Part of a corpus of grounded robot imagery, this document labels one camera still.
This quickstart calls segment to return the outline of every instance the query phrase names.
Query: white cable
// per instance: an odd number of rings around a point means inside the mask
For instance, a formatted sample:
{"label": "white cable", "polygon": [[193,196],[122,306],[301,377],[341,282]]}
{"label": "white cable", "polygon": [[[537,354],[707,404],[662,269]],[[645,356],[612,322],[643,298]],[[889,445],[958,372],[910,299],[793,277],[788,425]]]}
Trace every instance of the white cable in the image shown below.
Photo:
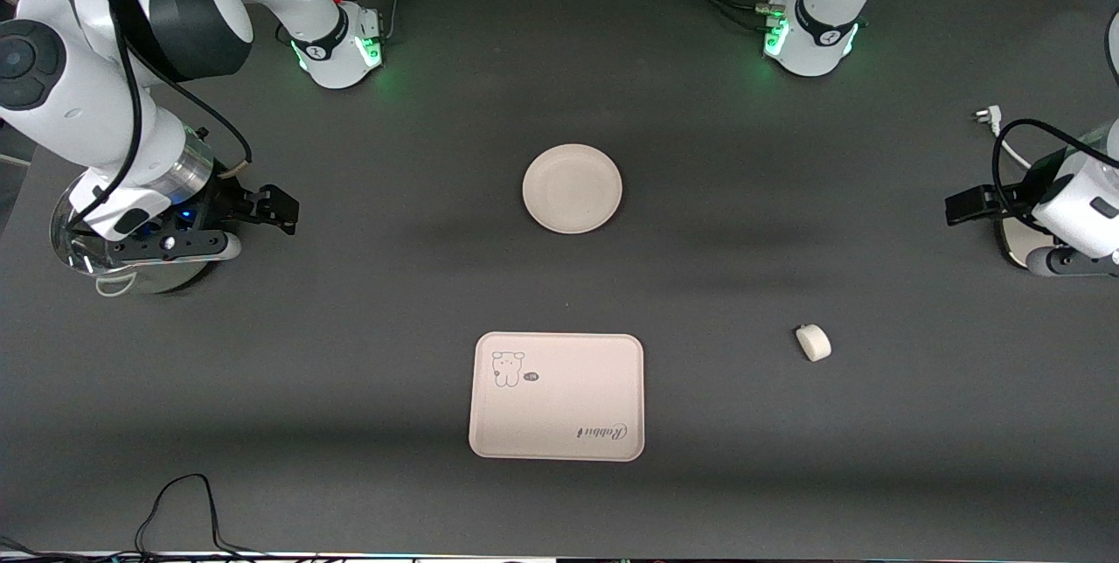
{"label": "white cable", "polygon": [[[972,118],[975,118],[976,122],[979,122],[980,124],[990,125],[990,132],[995,135],[995,138],[998,138],[998,135],[1003,133],[1003,109],[999,109],[999,105],[993,104],[987,109],[977,110]],[[1005,150],[1006,153],[1009,153],[1010,159],[1014,159],[1015,163],[1017,163],[1019,168],[1027,170],[1034,166],[1031,161],[1026,161],[1025,158],[1023,158],[1018,152],[1015,152],[1014,149],[1010,148],[1010,143],[1005,139],[1003,140],[1003,150]]]}
{"label": "white cable", "polygon": [[20,168],[30,168],[31,161],[23,161],[22,159],[17,159],[16,157],[9,157],[7,153],[0,153],[0,163],[10,163],[12,166],[20,166]]}
{"label": "white cable", "polygon": [[241,173],[241,171],[244,170],[245,168],[247,168],[247,166],[248,166],[248,161],[245,161],[244,159],[242,159],[239,161],[239,163],[237,163],[236,166],[233,166],[233,168],[227,169],[224,172],[220,172],[217,176],[217,178],[219,178],[222,180],[232,179],[232,177],[235,177],[235,176],[237,176],[237,173]]}
{"label": "white cable", "polygon": [[401,0],[393,0],[393,12],[388,16],[388,34],[385,34],[385,40],[392,38],[393,34],[396,32],[396,4],[399,2]]}

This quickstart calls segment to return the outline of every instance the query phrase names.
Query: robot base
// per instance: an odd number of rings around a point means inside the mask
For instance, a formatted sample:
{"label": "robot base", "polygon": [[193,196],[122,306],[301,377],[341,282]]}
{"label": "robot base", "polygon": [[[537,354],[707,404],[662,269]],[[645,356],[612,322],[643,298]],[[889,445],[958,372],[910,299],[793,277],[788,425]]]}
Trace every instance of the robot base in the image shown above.
{"label": "robot base", "polygon": [[272,225],[295,234],[299,201],[275,186],[257,193],[244,189],[236,177],[220,178],[215,165],[203,191],[143,223],[122,240],[106,240],[87,224],[69,227],[75,214],[70,188],[55,207],[50,241],[63,264],[96,279],[102,297],[157,294],[197,280],[208,264],[241,253],[234,232],[241,223]]}
{"label": "robot base", "polygon": [[328,58],[316,60],[311,54],[301,53],[294,41],[292,44],[300,67],[311,74],[316,84],[328,90],[344,90],[358,84],[383,62],[377,11],[364,9],[356,2],[340,2],[338,6],[346,13],[348,35]]}
{"label": "robot base", "polygon": [[995,234],[998,237],[1003,256],[1021,269],[1029,269],[1027,259],[1032,252],[1038,248],[1052,250],[1059,246],[1052,235],[1038,233],[1019,223],[1015,217],[996,220]]}
{"label": "robot base", "polygon": [[836,34],[835,45],[816,45],[816,38],[805,29],[792,13],[797,0],[769,0],[770,4],[783,6],[786,13],[775,28],[765,37],[764,54],[777,60],[797,76],[815,78],[830,74],[847,54],[850,54],[858,25],[843,37]]}

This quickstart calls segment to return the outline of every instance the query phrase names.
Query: small white object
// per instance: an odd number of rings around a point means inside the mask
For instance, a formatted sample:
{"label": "small white object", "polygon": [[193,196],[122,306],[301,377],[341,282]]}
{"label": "small white object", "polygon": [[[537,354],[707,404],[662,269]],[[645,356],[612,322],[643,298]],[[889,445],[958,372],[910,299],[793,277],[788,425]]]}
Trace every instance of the small white object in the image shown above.
{"label": "small white object", "polygon": [[565,235],[589,233],[618,212],[622,176],[614,161],[591,146],[556,146],[528,166],[521,196],[544,228]]}
{"label": "small white object", "polygon": [[482,458],[628,462],[645,449],[632,336],[491,332],[474,349],[470,448]]}
{"label": "small white object", "polygon": [[800,326],[797,329],[797,341],[812,362],[819,362],[831,355],[831,341],[828,340],[828,335],[816,325]]}

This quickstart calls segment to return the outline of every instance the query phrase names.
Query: gray table surface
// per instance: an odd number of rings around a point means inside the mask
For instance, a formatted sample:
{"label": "gray table surface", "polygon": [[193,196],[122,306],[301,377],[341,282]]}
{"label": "gray table surface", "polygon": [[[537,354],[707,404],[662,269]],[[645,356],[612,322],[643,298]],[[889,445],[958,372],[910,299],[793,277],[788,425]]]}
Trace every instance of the gray table surface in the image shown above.
{"label": "gray table surface", "polygon": [[[36,153],[0,244],[2,532],[124,547],[199,470],[226,536],[273,551],[1113,561],[1119,281],[1016,271],[942,205],[988,180],[972,110],[1116,116],[1111,9],[873,0],[807,81],[699,0],[412,0],[339,93],[255,10],[245,68],[191,88],[252,137],[245,181],[302,201],[299,235],[248,228],[188,291],[102,300],[47,244],[77,169]],[[519,198],[571,141],[627,188],[582,237]],[[802,359],[802,322],[830,359]],[[645,454],[471,453],[491,330],[639,337]],[[207,547],[199,490],[151,535]]]}

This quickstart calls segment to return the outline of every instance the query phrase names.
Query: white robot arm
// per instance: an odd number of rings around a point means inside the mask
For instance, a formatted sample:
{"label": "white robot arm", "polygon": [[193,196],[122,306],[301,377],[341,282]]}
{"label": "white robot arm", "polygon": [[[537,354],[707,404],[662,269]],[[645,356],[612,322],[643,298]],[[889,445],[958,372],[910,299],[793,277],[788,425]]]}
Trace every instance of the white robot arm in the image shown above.
{"label": "white robot arm", "polygon": [[335,0],[246,0],[261,2],[292,37],[300,66],[322,87],[356,85],[382,64],[376,10]]}
{"label": "white robot arm", "polygon": [[798,76],[828,74],[850,54],[867,0],[770,0],[783,10],[764,54]]}
{"label": "white robot arm", "polygon": [[[350,86],[380,65],[375,12],[335,0],[251,1],[286,26],[321,86]],[[65,197],[76,213],[70,240],[102,242],[109,265],[123,268],[232,259],[234,222],[294,233],[292,197],[241,188],[147,90],[168,82],[187,94],[179,82],[237,72],[253,40],[242,0],[20,0],[16,17],[0,22],[0,118],[88,168]]]}
{"label": "white robot arm", "polygon": [[[1119,13],[1107,34],[1108,56],[1119,81]],[[1035,161],[1022,181],[1003,185],[999,157],[1007,132],[1032,125],[1060,138],[1066,148]],[[1002,130],[991,163],[993,185],[981,185],[944,201],[949,226],[968,220],[1017,217],[1049,245],[1025,257],[1042,276],[1119,276],[1119,121],[1072,138],[1036,120]]]}

